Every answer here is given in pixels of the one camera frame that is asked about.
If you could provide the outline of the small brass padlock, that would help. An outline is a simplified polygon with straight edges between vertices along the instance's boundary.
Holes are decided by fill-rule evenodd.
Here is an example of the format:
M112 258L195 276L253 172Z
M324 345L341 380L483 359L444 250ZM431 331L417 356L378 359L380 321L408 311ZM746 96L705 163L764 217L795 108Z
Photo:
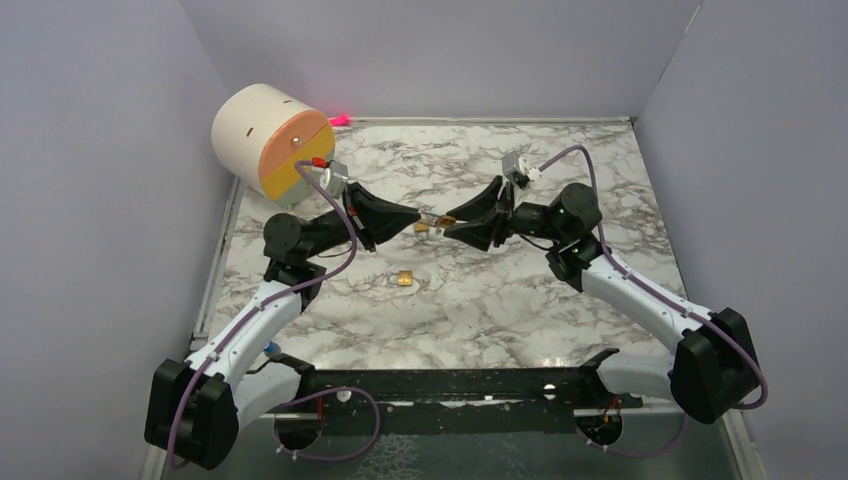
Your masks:
M449 215L436 215L430 212L422 212L420 222L432 228L445 229L454 225L457 220Z

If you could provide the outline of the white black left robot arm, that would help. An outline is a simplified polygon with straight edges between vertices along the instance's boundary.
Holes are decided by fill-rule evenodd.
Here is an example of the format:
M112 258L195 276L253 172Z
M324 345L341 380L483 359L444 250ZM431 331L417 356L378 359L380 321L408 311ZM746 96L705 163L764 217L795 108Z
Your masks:
M155 370L144 439L168 459L214 469L240 431L272 408L309 406L315 386L305 377L307 364L279 352L272 353L270 368L252 372L253 362L359 249L373 251L421 218L417 209L380 199L358 183L328 203L329 211L311 220L272 216L263 230L269 264L252 299L206 345Z

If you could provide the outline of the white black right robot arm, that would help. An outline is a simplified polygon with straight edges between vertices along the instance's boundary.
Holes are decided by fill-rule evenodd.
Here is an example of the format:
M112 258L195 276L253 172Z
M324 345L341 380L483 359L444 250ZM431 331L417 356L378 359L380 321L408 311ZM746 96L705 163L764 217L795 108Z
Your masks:
M602 215L591 187L571 183L547 205L517 204L513 185L496 177L447 215L455 222L445 237L481 251L513 235L551 241L545 258L557 280L607 303L667 349L664 356L604 355L577 380L585 404L600 407L616 394L662 398L712 424L761 386L745 318L674 295L612 254L600 239Z

